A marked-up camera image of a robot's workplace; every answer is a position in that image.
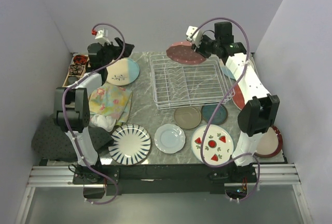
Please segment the pink polka dot plate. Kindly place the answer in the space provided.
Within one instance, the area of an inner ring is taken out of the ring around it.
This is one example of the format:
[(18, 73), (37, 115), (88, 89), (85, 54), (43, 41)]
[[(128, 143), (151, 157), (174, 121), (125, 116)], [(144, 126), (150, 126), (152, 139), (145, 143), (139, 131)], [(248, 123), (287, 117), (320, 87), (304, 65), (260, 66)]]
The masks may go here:
[(192, 50), (191, 43), (188, 41), (173, 43), (166, 50), (166, 55), (172, 61), (186, 65), (198, 65), (206, 61), (206, 58)]

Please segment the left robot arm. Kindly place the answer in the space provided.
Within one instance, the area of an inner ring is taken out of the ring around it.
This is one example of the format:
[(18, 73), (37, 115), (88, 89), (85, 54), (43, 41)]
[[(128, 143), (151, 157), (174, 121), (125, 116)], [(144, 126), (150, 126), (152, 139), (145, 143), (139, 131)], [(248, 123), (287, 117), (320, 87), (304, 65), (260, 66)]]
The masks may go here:
[(92, 43), (88, 46), (87, 71), (82, 78), (67, 87), (55, 90), (53, 120), (71, 140), (78, 164), (88, 167), (85, 177), (99, 183), (104, 176), (99, 155), (93, 147), (88, 125), (90, 121), (89, 96), (106, 82), (106, 67), (131, 55), (134, 45), (116, 37), (113, 43)]

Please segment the light blue scalloped plate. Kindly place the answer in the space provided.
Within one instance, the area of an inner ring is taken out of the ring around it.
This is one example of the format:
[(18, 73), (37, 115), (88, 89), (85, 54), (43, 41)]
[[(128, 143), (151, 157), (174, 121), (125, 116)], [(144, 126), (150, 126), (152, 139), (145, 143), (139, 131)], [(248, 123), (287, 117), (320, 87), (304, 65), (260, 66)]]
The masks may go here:
[(154, 136), (156, 147), (167, 154), (174, 154), (183, 149), (186, 143), (184, 131), (174, 124), (160, 126)]

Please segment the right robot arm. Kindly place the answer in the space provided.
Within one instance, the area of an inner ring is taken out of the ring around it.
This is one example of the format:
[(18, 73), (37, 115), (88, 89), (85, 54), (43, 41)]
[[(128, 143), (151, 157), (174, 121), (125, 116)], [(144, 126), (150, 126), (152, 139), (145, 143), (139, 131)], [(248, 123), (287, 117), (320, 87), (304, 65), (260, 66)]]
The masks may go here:
[(272, 95), (260, 81), (255, 69), (250, 65), (250, 44), (246, 34), (244, 43), (235, 42), (232, 26), (239, 26), (234, 20), (213, 18), (214, 38), (204, 35), (200, 27), (190, 26), (186, 39), (191, 42), (192, 50), (204, 58), (216, 55), (231, 71), (235, 78), (234, 86), (239, 86), (244, 107), (238, 114), (241, 130), (239, 140), (230, 162), (228, 177), (234, 182), (246, 176), (244, 166), (253, 162), (254, 153), (263, 135), (274, 124), (280, 105), (277, 95)]

